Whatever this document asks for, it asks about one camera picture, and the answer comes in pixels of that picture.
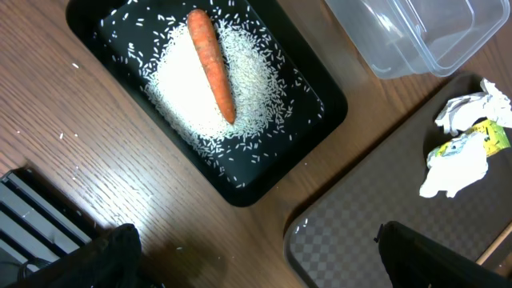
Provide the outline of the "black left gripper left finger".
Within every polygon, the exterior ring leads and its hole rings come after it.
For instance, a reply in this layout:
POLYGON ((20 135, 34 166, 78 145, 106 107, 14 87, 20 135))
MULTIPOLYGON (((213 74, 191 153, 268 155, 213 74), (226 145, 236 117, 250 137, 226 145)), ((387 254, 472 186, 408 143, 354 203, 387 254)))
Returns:
POLYGON ((55 262, 23 263, 9 288, 164 288, 139 270, 138 230, 123 224, 55 262))

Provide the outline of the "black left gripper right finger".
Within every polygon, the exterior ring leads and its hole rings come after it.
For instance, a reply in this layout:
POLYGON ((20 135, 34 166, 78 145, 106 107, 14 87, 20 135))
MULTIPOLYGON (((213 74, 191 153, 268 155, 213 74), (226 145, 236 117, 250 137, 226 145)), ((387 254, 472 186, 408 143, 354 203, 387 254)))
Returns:
POLYGON ((511 280, 399 222, 380 225, 374 241, 394 288, 511 288, 511 280))

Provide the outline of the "wooden chopstick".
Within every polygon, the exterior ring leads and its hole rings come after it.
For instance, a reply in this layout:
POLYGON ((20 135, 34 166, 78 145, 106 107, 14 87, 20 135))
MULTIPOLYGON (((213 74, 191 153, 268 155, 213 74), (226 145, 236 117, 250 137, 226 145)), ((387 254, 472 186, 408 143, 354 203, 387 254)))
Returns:
POLYGON ((476 261, 480 266, 492 255, 493 252, 505 241, 512 231, 512 222, 500 233, 499 236, 490 244, 490 246, 484 251, 484 253, 476 261))

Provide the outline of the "white napkin wrapper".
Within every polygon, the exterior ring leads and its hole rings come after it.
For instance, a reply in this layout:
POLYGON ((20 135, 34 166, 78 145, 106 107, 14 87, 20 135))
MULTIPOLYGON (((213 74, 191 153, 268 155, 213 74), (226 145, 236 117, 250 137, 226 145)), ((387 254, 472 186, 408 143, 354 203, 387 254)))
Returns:
POLYGON ((486 136, 480 132, 461 134, 428 153, 428 173, 419 188, 419 195, 433 198, 445 191, 454 198, 463 188, 481 180, 488 171, 486 136))

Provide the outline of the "yellow green snack wrapper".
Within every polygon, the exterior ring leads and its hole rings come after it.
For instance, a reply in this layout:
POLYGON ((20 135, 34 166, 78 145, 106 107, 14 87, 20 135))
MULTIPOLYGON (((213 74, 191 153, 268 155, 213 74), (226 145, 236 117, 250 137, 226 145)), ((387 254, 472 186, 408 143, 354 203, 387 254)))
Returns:
POLYGON ((469 128, 465 134, 472 134, 476 132, 486 136, 483 145, 486 150, 487 157, 493 156, 501 150, 511 148, 511 144, 504 128, 494 121, 489 119, 480 121, 469 128))

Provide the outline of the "white paper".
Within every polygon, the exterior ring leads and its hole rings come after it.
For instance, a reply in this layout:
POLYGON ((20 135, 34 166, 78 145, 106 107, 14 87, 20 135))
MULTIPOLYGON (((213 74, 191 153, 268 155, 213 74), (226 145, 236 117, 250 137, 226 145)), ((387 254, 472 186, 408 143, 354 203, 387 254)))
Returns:
POLYGON ((511 128, 511 100, 486 78, 480 81, 480 87, 482 92, 452 98, 446 103, 434 120, 445 134, 455 136, 466 131, 480 118, 511 128))

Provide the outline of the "orange carrot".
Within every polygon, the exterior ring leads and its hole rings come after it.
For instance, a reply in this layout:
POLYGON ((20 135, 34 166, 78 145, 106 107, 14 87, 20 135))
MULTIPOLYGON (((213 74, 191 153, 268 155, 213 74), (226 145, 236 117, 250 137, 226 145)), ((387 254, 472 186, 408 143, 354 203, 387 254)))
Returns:
POLYGON ((204 10, 195 9, 187 15, 187 28, 221 115, 233 125, 234 100, 212 21, 204 10))

